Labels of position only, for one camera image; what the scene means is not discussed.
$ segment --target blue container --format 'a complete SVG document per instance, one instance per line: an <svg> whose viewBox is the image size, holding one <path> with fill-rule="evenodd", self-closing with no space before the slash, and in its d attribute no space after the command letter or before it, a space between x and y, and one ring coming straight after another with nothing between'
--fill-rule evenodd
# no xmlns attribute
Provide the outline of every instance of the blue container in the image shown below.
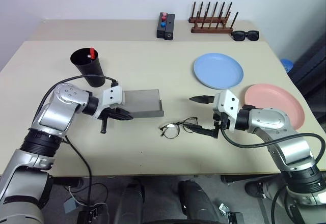
<svg viewBox="0 0 326 224"><path fill-rule="evenodd" d="M284 66L284 69L286 70L286 73L289 73L290 70L293 68L293 62L288 59L281 59L281 63Z"/></svg>

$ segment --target glasses frame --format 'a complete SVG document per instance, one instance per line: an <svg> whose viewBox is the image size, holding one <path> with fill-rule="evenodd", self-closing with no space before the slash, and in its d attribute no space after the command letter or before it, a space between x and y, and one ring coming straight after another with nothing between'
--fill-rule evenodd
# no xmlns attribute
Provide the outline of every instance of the glasses frame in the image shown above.
<svg viewBox="0 0 326 224"><path fill-rule="evenodd" d="M250 32L252 32L252 33L256 33L256 34L258 35L258 39L257 39L257 40L251 40L251 39L249 39L249 33L250 33ZM236 34L236 33L243 33L243 34L244 34L244 38L243 38L242 40L235 40L233 35ZM259 40L259 31L254 31L254 30L252 30L252 31L247 31L247 32L244 32L244 31L234 31L234 32L231 33L231 36L233 37L233 40L236 41L236 42L242 42L242 41L245 40L246 37L247 37L248 40L250 40L250 41L258 41L258 40Z"/></svg>
<svg viewBox="0 0 326 224"><path fill-rule="evenodd" d="M180 125L182 125L183 130L185 130L186 132L188 132L188 133L193 133L193 131L187 131L187 130L185 129L184 125L183 125L187 120L190 120L190 119L196 120L196 123L197 123L197 125L198 125L198 117L194 117L194 116L192 116L192 117L189 117L189 118L187 118L187 119L185 119L185 120L182 120L182 121L179 121L179 122L176 122L176 123L168 123L168 124L166 124L165 126L162 126L162 127L160 128L160 130L162 131L162 134L161 134L160 136L165 136L165 137L168 138L168 139L175 139L175 138L179 135L179 133L180 133ZM177 135L176 135L175 137L173 137L173 138L167 137L167 136L165 135L166 130L169 128L168 125L171 125L171 124L177 126Z"/></svg>

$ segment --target cable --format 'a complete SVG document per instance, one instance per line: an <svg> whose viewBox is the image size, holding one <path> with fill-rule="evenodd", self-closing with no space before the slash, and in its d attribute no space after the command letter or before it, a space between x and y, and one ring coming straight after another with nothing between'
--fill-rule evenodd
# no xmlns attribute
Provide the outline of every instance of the cable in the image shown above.
<svg viewBox="0 0 326 224"><path fill-rule="evenodd" d="M277 143L280 143L280 142L283 142L283 141L286 141L286 140L289 140L289 139L294 139L294 138L298 138L298 137L302 137L302 136L312 136L312 137L316 137L317 139L319 139L320 141L320 144L321 144L321 147L320 147L320 151L319 151L319 154L316 158L316 163L318 163L320 161L320 159L322 158L324 152L325 152L325 148L326 148L326 143L325 143L325 140L315 134L315 133L298 133L298 134L294 134L294 135L290 135L290 136L285 136L285 137L282 137L282 138L279 138L279 139L276 139L276 140L273 140L273 141L270 141L270 142L267 142L267 143L261 143L261 144L251 144L251 145L243 145L243 144L238 144L234 141L232 141L226 134L225 134L225 131L224 130L221 130L222 132L222 135L223 137L226 139L226 141L228 141L230 144L236 146L236 147L239 147L239 148L244 148L244 149L251 149L251 148L260 148L260 147L265 147L265 146L269 146L269 145L272 145L272 144L277 144Z"/></svg>
<svg viewBox="0 0 326 224"><path fill-rule="evenodd" d="M290 211L288 209L288 197L289 197L289 193L286 191L285 192L285 196L284 196L284 207L285 207L285 211L287 216L291 219L291 221L293 223L295 223L294 218L290 215Z"/></svg>
<svg viewBox="0 0 326 224"><path fill-rule="evenodd" d="M106 201L107 201L107 198L108 198L108 188L107 188L107 186L105 186L103 183L100 183L100 182L93 183L92 186L94 186L94 185L100 185L100 186L103 186L103 187L105 188L105 190L106 190L106 195L105 195L105 199L103 200L103 202L106 202ZM67 192L69 192L68 188L66 188L65 186L63 186L63 188L64 188ZM81 191L84 191L84 190L87 189L87 188L89 188L89 187L87 186L87 187L84 187L84 188L82 188L82 189L79 189L78 191L71 191L71 192L72 192L72 193L79 193L79 192L81 192Z"/></svg>
<svg viewBox="0 0 326 224"><path fill-rule="evenodd" d="M99 202L99 203L96 203L96 204L94 204L94 205L84 205L83 203L81 203L80 201L78 201L78 200L76 199L76 197L72 194L71 189L70 189L70 186L68 186L68 190L69 190L69 193L70 193L71 197L72 197L72 198L76 201L76 203L78 203L79 205L81 205L81 206L86 206L86 207L96 207L97 205L105 205L105 207L106 207L106 214L107 214L108 216L110 216L110 215L108 214L108 206L107 206L106 203L104 203L104 202Z"/></svg>
<svg viewBox="0 0 326 224"><path fill-rule="evenodd" d="M87 205L91 206L91 191L92 191L92 170L87 163L87 161L84 159L84 157L81 155L81 153L75 148L75 146L71 143L69 140L68 136L66 136L67 143L72 147L72 149L78 154L78 156L82 159L82 161L85 163L88 173L89 173L89 184L88 184L88 194L87 194Z"/></svg>
<svg viewBox="0 0 326 224"><path fill-rule="evenodd" d="M105 78L107 80L110 80L112 81L112 87L114 86L117 86L118 85L118 82L117 80L111 78L111 77L108 77L108 76L103 76L103 75L78 75L78 76L74 76L74 77L71 77L71 78L67 78L67 79L64 79L64 80L61 80L59 82L57 82L56 84L54 84L44 95L44 97L42 98L41 102L40 102L40 105L38 106L36 112L35 112L35 115L34 115L34 118L33 118L33 121L35 121L35 118L36 116L39 114L39 112L41 111L44 103L45 103L45 100L47 99L47 97L50 95L50 93L52 92L52 90L54 88L56 88L57 85L61 84L61 83L65 83L65 82L68 82L68 81L71 81L71 80L76 80L76 79L79 79L79 78L85 78L85 77L101 77L101 78Z"/></svg>
<svg viewBox="0 0 326 224"><path fill-rule="evenodd" d="M273 201L271 203L271 210L270 210L270 218L271 218L271 224L275 224L275 205L276 200L279 197L280 193L285 189L286 185L282 186L275 194Z"/></svg>

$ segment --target floor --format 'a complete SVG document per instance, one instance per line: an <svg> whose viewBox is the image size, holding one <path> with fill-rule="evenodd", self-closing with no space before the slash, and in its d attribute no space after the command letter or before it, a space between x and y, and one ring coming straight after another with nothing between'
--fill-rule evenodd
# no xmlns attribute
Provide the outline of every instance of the floor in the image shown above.
<svg viewBox="0 0 326 224"><path fill-rule="evenodd" d="M107 200L110 223L114 222L115 212L124 188L133 177L95 177L95 182L104 183L109 189ZM258 200L248 196L244 191L246 181L225 184L220 176L142 176L138 177L145 186L146 201L144 203L144 222L158 219L185 219L180 207L177 185L181 180L197 182L210 197L218 209L220 203L226 204L232 212L243 213L244 222L250 224L270 224L271 200ZM86 199L87 191L78 193ZM78 211L65 214L63 203L69 198L62 186L53 186L50 200L42 209L45 224L76 223ZM105 198L105 188L95 185L92 188L92 200L101 202ZM283 208L277 206L275 211L276 223L291 223ZM221 223L228 223L220 216Z"/></svg>

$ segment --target eyeglasses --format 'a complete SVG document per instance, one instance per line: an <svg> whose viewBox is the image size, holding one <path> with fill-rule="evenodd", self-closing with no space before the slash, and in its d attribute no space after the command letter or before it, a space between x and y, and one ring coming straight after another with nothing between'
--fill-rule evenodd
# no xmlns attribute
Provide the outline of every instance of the eyeglasses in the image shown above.
<svg viewBox="0 0 326 224"><path fill-rule="evenodd" d="M160 128L162 131L161 136L165 136L168 139L174 139L176 138L180 133L180 125L182 125L183 129L186 132L192 133L190 129L186 128L185 124L193 124L198 125L198 118L197 117L189 117L188 119L185 119L183 121L179 121L177 123L170 123Z"/></svg>
<svg viewBox="0 0 326 224"><path fill-rule="evenodd" d="M246 37L250 41L257 41L259 39L259 31L235 31L231 33L234 41L243 41Z"/></svg>

